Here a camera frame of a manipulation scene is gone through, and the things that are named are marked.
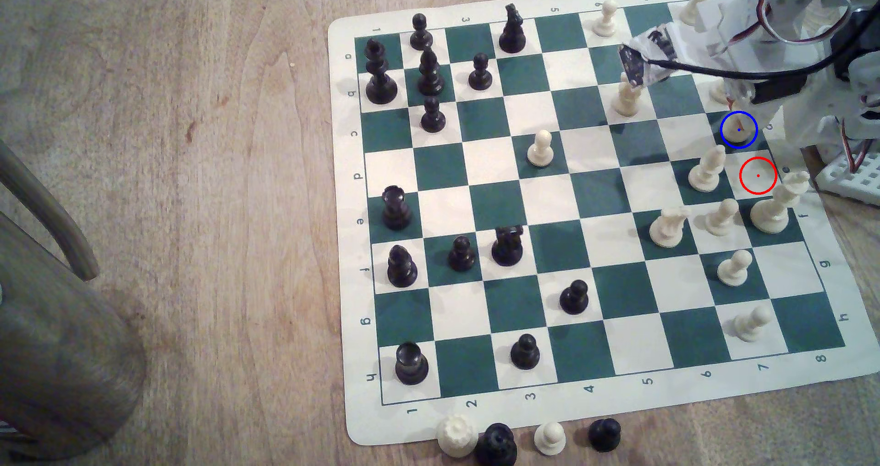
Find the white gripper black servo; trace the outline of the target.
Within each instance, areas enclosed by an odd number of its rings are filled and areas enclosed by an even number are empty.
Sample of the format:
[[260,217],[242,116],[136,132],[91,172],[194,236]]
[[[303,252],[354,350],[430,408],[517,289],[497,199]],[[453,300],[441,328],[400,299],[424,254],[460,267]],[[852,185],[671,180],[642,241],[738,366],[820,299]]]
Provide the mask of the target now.
[[794,44],[806,38],[803,20],[807,2],[765,2],[766,23],[774,37],[755,16],[756,2],[704,2],[697,6],[698,31],[706,32],[708,66],[729,72],[786,72],[780,78],[734,79],[725,75],[728,108],[753,107],[758,129],[786,135],[782,115],[785,101],[808,83],[807,74],[790,74],[810,64],[810,45]]

